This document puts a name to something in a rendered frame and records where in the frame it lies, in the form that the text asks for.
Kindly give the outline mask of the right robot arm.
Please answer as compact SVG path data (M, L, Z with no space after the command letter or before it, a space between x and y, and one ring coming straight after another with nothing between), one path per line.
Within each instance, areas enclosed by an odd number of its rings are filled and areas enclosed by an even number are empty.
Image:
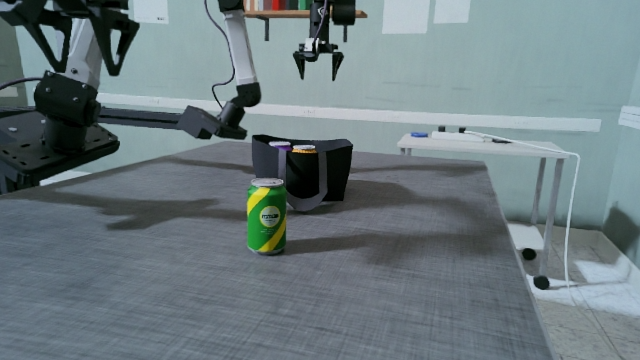
M9 5L0 0L0 17L10 26L28 26L47 2L15 0ZM118 136L95 122L101 111L96 98L102 61L90 19L76 19L66 72L45 70L34 90L36 111L46 112L44 131L1 145L0 160L23 174L32 174L116 144Z

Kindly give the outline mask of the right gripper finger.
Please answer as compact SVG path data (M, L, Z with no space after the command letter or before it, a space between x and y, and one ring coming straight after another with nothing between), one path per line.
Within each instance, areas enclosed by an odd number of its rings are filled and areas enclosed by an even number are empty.
M88 12L88 14L108 74L109 76L118 77L127 51L140 28L140 24L131 19L106 13ZM113 60L111 49L111 28L119 30L121 33L115 60Z
M58 55L57 59L40 27L51 26L55 29ZM72 34L73 21L70 18L40 13L35 23L23 26L40 47L52 69L56 73L65 73Z

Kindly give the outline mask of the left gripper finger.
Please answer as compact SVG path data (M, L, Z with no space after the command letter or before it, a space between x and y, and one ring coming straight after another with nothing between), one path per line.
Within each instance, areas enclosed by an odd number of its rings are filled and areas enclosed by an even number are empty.
M293 56L293 58L295 60L295 63L297 65L297 67L298 67L301 80L304 80L305 61L306 61L305 57L304 56L300 56L299 53L292 53L292 56ZM301 61L300 61L300 59L301 59Z
M343 54L332 54L332 81L335 81L338 69L344 59Z

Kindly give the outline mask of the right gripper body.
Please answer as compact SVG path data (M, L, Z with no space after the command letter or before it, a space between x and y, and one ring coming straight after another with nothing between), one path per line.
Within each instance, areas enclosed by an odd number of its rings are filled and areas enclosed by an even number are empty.
M129 11L128 0L52 0L52 5L53 10L44 8L41 13L70 19L89 19L88 12L95 12L129 19L129 14L110 10L118 8Z

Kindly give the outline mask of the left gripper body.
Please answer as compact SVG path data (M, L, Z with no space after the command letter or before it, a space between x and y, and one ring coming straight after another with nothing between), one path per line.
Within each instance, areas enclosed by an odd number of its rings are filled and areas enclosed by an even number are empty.
M320 52L319 53L332 53L332 54L343 54L343 52L338 52L334 50L338 50L338 45L336 44L326 44L329 43L329 25L323 23L321 31L316 40L316 52L319 44ZM320 23L319 23L320 26ZM316 26L315 22L309 23L309 38L305 39L306 43L299 43L299 46L303 46L305 48L305 52L312 52L312 42L313 38L315 38L316 33L319 29L319 26ZM320 40L320 41L319 41ZM326 41L326 42L325 42Z

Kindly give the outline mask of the black tote bag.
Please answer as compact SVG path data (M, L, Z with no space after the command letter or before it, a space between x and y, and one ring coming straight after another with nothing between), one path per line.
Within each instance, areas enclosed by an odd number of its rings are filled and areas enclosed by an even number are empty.
M289 142L292 151L270 142ZM315 146L317 153L293 152L295 145ZM257 178L283 180L287 202L299 211L309 211L323 199L344 199L353 144L347 139L298 140L252 135L252 162Z

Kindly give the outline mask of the purple drink can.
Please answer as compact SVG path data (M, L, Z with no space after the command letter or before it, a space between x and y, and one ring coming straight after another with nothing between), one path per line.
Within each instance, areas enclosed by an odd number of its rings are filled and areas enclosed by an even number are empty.
M269 143L271 146L280 148L280 149L284 149L287 151L292 151L292 148L290 147L290 143L289 142L270 142Z

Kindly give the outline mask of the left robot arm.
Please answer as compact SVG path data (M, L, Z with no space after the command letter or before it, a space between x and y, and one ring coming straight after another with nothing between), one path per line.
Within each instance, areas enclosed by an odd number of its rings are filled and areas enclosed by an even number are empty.
M222 131L247 134L246 129L238 126L246 113L244 106L255 107L260 102L261 96L244 20L244 0L217 1L219 10L223 14L229 39L238 84L236 86L238 96L232 98L230 102L226 101L217 117L203 114L201 118ZM319 26L325 0L313 0L313 2L310 4L310 22L315 22L316 26ZM333 25L355 25L356 0L328 0L323 22L326 24L330 24L330 6L332 6L331 21ZM303 46L299 46L298 49L299 55L304 56L306 61L318 61L319 44L316 54L305 52Z

